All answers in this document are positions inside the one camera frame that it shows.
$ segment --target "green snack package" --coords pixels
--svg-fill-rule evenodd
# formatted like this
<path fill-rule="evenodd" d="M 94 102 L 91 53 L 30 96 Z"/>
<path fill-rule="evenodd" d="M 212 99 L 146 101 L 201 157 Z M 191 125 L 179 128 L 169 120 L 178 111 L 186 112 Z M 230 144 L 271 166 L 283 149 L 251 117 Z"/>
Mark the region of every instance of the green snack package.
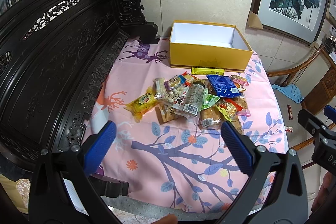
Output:
<path fill-rule="evenodd" d="M 212 107 L 219 99 L 220 98 L 218 96 L 209 94 L 208 89 L 205 89 L 203 93 L 203 104 L 201 110 Z"/>

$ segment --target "pile of snacks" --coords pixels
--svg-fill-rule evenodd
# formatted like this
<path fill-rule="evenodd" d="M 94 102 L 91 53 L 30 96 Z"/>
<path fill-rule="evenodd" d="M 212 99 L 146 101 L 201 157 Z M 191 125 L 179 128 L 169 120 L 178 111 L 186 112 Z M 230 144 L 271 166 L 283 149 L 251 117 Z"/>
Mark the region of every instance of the pile of snacks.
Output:
<path fill-rule="evenodd" d="M 156 78 L 155 92 L 149 87 L 145 95 L 127 104 L 125 109 L 140 122 L 146 112 L 158 105 L 162 122 L 185 117 L 203 129 L 217 130 L 224 121 L 229 121 L 242 134 L 238 116 L 251 116 L 243 94 L 248 81 L 238 75 L 206 77 L 206 80 L 199 79 L 185 72 L 169 80 Z"/>

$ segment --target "open cardboard box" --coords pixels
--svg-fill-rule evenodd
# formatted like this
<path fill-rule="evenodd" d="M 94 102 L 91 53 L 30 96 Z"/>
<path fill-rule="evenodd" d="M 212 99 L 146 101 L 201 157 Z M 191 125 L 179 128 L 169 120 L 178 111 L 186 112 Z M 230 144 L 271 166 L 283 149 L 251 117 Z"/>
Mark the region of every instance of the open cardboard box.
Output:
<path fill-rule="evenodd" d="M 235 25 L 175 20 L 170 36 L 174 68 L 245 70 L 253 50 Z"/>

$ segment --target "yellow snack stick package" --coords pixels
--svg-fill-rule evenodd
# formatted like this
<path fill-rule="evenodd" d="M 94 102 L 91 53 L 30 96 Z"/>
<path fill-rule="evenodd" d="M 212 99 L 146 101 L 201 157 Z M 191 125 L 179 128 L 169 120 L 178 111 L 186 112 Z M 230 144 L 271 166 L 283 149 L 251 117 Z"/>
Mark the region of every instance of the yellow snack stick package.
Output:
<path fill-rule="evenodd" d="M 154 96 L 155 94 L 153 88 L 149 87 L 146 90 L 145 95 L 142 95 L 134 101 L 130 102 L 124 108 L 132 112 L 136 122 L 140 122 L 142 120 L 142 116 L 157 104 L 157 100 L 154 98 Z"/>
<path fill-rule="evenodd" d="M 224 75 L 224 69 L 192 68 L 192 75 Z"/>
<path fill-rule="evenodd" d="M 224 109 L 223 107 L 221 107 L 221 105 L 216 105 L 216 107 L 218 108 L 219 112 L 223 114 L 224 118 L 226 120 L 228 120 L 229 122 L 232 121 L 232 119 L 230 118 L 228 112 L 226 109 Z"/>

